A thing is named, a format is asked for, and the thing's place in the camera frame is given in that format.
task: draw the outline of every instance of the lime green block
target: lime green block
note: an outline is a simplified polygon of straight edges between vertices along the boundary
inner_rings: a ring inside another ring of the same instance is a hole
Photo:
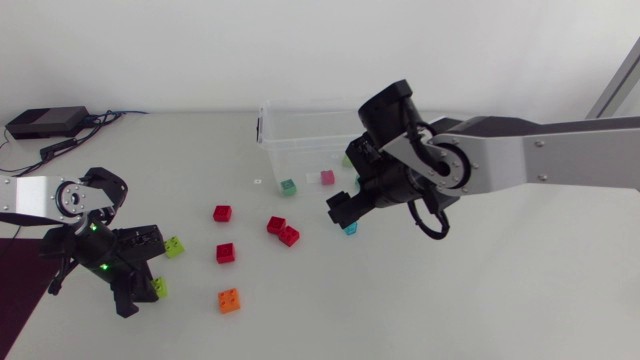
[[[184,252],[184,246],[182,246],[182,243],[180,243],[180,239],[178,239],[177,236],[165,241],[164,248],[167,250],[167,256],[169,258],[176,257]]]
[[[344,166],[344,167],[353,167],[353,164],[351,163],[351,160],[349,160],[349,157],[347,155],[345,155],[342,158],[342,166]]]
[[[280,186],[282,186],[284,196],[291,196],[296,193],[296,184],[291,179],[280,182]]]
[[[158,294],[158,297],[160,299],[169,295],[169,293],[167,292],[167,283],[164,282],[164,278],[159,277],[157,279],[151,280],[151,286],[153,286],[153,288],[156,290],[156,294]]]

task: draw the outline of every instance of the red block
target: red block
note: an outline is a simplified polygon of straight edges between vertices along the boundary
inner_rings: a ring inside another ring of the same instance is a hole
[[[291,245],[295,244],[296,241],[300,239],[300,233],[298,232],[298,230],[292,228],[291,226],[287,226],[280,232],[278,238],[287,246],[291,247]]]
[[[333,185],[336,182],[336,177],[333,175],[333,170],[321,171],[322,185]]]
[[[284,230],[285,226],[287,226],[287,220],[272,216],[271,220],[269,220],[269,223],[267,224],[267,231],[270,234],[278,235],[282,230]]]
[[[216,259],[218,260],[218,264],[234,261],[236,259],[236,252],[233,248],[233,243],[218,245],[216,247]]]
[[[213,220],[218,222],[228,222],[231,220],[231,206],[218,205],[213,212]]]

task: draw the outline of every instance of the clear plastic bin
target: clear plastic bin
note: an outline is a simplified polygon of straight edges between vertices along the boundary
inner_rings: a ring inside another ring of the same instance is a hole
[[[262,105],[257,141],[269,153],[278,191],[282,193],[280,182],[288,179],[295,183],[298,195],[358,191],[357,173],[343,166],[342,159],[349,143],[365,132],[358,109],[367,100],[267,101]],[[441,111],[420,115],[427,122],[444,115],[469,118]],[[326,170],[334,172],[334,185],[322,185],[320,172]]]

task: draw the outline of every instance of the plastic toy block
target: plastic toy block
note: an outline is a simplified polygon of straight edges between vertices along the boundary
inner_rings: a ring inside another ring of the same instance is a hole
[[[298,232],[298,230],[292,228],[291,226],[287,226],[280,232],[278,238],[287,246],[291,247],[291,245],[295,244],[296,241],[300,239],[300,233]]]
[[[347,226],[346,228],[344,228],[344,232],[347,235],[353,235],[356,233],[356,231],[358,231],[358,223],[354,222],[353,224]]]
[[[164,248],[167,251],[166,254],[169,258],[176,257],[184,252],[184,246],[180,243],[180,239],[177,236],[164,242]]]
[[[167,292],[167,283],[164,282],[164,278],[159,277],[151,280],[151,286],[153,286],[153,289],[156,291],[156,294],[160,299],[169,295]]]
[[[287,226],[287,220],[272,216],[271,220],[267,224],[267,232],[270,234],[279,235],[282,230]]]
[[[342,158],[342,166],[344,166],[344,167],[353,167],[353,164],[351,163],[351,160],[349,159],[349,157],[347,155],[345,155]]]
[[[231,290],[218,293],[218,306],[220,307],[220,312],[223,314],[240,309],[238,290],[233,288]]]
[[[232,262],[235,259],[236,252],[233,248],[233,243],[222,244],[216,247],[216,260],[218,260],[218,264]]]
[[[322,185],[333,185],[336,183],[336,176],[333,175],[333,170],[321,171]]]
[[[231,206],[218,205],[213,212],[213,220],[217,222],[228,222],[231,220]]]
[[[280,182],[280,186],[282,187],[284,196],[291,196],[296,193],[296,184],[294,184],[291,179]]]

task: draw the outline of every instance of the wire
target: wire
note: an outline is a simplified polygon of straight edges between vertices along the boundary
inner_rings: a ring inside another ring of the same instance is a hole
[[[2,253],[0,253],[0,259],[2,259],[9,252],[9,248],[11,247],[11,245],[13,245],[13,242],[16,240],[16,236],[18,236],[20,230],[22,230],[22,225],[18,226],[18,230],[16,230],[16,233],[13,234],[13,237],[11,238],[11,240],[9,240],[7,246],[2,249]]]
[[[4,136],[4,142],[0,144],[0,149],[2,149],[3,146],[9,143],[9,139],[7,138],[7,128],[4,128],[4,133],[2,134],[2,136]]]
[[[409,101],[409,98],[405,98],[400,101],[400,116],[406,117],[407,119],[407,136],[409,138],[409,142],[411,143],[413,151],[423,163],[434,169],[436,172],[438,172],[438,174],[445,175],[445,166],[437,162],[422,145],[422,142],[420,141],[422,135],[420,135],[420,133],[418,132],[418,123],[429,130],[432,136],[436,135],[435,129],[431,125],[421,121],[420,119],[416,119],[415,112],[411,111],[411,109],[409,109],[409,111],[405,111],[405,108],[407,107],[407,101]]]
[[[425,205],[426,205],[427,201],[424,198],[422,198],[422,200],[425,202]],[[440,225],[442,226],[442,230],[438,232],[429,228],[422,221],[422,219],[420,218],[420,214],[418,214],[418,209],[416,208],[415,201],[413,200],[408,201],[407,206],[409,206],[409,212],[411,213],[413,220],[416,222],[416,225],[420,228],[420,230],[422,230],[425,234],[427,234],[427,236],[429,236],[433,240],[442,240],[447,236],[447,234],[449,233],[450,227],[449,227],[449,219],[447,218],[447,215],[444,213],[444,211],[441,211],[435,214],[436,219],[438,219],[438,221],[440,222]]]
[[[69,257],[63,257],[60,261],[60,269],[58,273],[53,277],[47,292],[52,295],[58,295],[60,289],[62,289],[62,282],[69,275],[73,269],[78,266],[78,260],[71,259]]]
[[[87,140],[91,139],[94,135],[96,135],[98,133],[98,131],[100,131],[103,127],[112,124],[114,121],[118,120],[120,117],[122,117],[122,115],[124,114],[128,114],[128,113],[135,113],[135,114],[148,114],[148,112],[145,111],[111,111],[108,110],[106,113],[104,114],[99,114],[99,115],[89,115],[87,117],[85,117],[83,119],[83,122],[85,124],[85,126],[90,125],[90,127],[92,127],[91,131],[89,132],[89,134],[87,134],[85,137],[82,137],[80,139],[77,139],[77,143],[67,149],[62,150],[61,152],[57,153],[57,154],[53,154],[33,165],[29,165],[29,166],[25,166],[19,169],[12,169],[12,170],[7,170],[7,169],[0,169],[0,171],[3,172],[8,172],[8,173],[18,173],[16,175],[12,175],[13,177],[21,177],[27,174],[30,174],[36,170],[38,170],[40,167],[42,167],[43,165],[49,163],[50,161],[52,161],[53,159],[60,157],[70,151],[73,151],[75,149],[77,149],[80,145],[84,144]],[[6,131],[7,129],[5,128],[5,140],[7,140],[7,142],[9,141],[7,139],[6,136]]]
[[[405,98],[401,100],[400,116],[401,117],[406,116],[407,136],[409,138],[409,142],[411,143],[411,147],[413,148],[413,151],[416,153],[416,155],[418,156],[418,158],[420,158],[422,162],[424,162],[427,166],[430,166],[432,169],[436,170],[439,174],[443,175],[443,173],[446,171],[445,168],[442,166],[442,164],[434,160],[429,154],[429,152],[427,152],[427,150],[422,145],[422,142],[420,141],[420,138],[422,137],[422,135],[420,135],[420,133],[418,132],[418,126],[421,126],[427,129],[431,133],[431,136],[436,136],[437,132],[431,125],[420,120],[419,117],[416,117],[415,116],[416,113],[414,111],[411,111],[412,109],[408,109],[409,111],[405,111],[405,108],[408,107],[407,106],[408,101],[409,101],[409,98]],[[422,196],[422,201],[425,203],[425,205],[427,205],[427,199],[424,196],[424,193]],[[425,223],[422,221],[422,218],[420,218],[420,214],[418,214],[418,209],[416,208],[416,203],[414,200],[407,201],[407,206],[409,207],[409,212],[411,213],[413,220],[416,222],[416,225],[420,228],[420,230],[422,230],[425,234],[427,234],[427,236],[429,236],[434,240],[442,240],[447,236],[447,234],[449,233],[450,227],[449,227],[449,219],[447,218],[447,215],[444,213],[444,210],[434,214],[436,219],[438,219],[438,221],[440,222],[440,225],[442,226],[442,229],[440,231],[435,231],[429,228],[427,225],[425,225]]]

